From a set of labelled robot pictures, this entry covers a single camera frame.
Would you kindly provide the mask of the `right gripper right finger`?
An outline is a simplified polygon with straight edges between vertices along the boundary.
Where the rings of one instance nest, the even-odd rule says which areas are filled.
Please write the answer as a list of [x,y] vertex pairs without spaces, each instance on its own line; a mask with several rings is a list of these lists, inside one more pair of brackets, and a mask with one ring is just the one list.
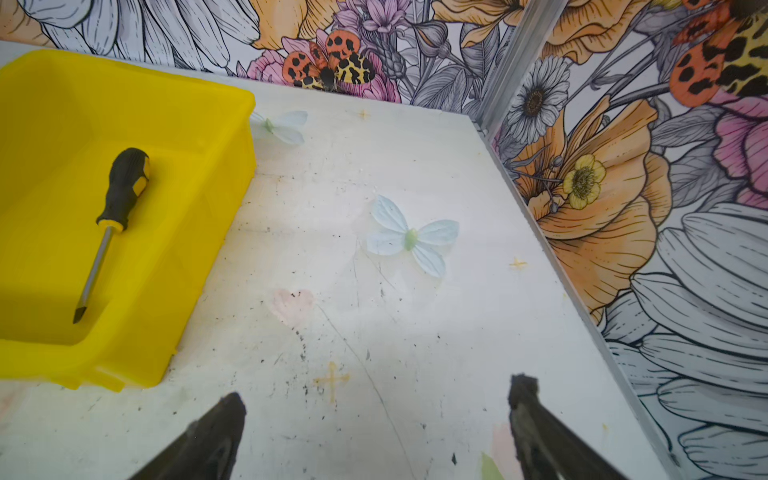
[[626,477],[552,414],[538,398],[534,377],[511,377],[508,403],[516,458],[526,479],[612,479]]

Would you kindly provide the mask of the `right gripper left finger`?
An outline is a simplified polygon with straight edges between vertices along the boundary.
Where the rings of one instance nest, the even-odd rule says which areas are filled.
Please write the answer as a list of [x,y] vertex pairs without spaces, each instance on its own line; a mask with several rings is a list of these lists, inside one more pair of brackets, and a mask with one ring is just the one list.
[[236,463],[246,413],[237,392],[222,397],[130,479],[229,479]]

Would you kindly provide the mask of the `black yellow handled screwdriver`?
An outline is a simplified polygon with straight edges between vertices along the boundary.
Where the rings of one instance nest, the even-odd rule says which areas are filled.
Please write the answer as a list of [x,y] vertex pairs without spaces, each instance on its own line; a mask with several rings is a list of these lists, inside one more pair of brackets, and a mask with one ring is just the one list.
[[78,324],[88,309],[112,240],[128,228],[129,216],[148,185],[149,168],[149,156],[134,147],[122,151],[112,163],[104,208],[96,219],[103,235],[75,308],[73,324]]

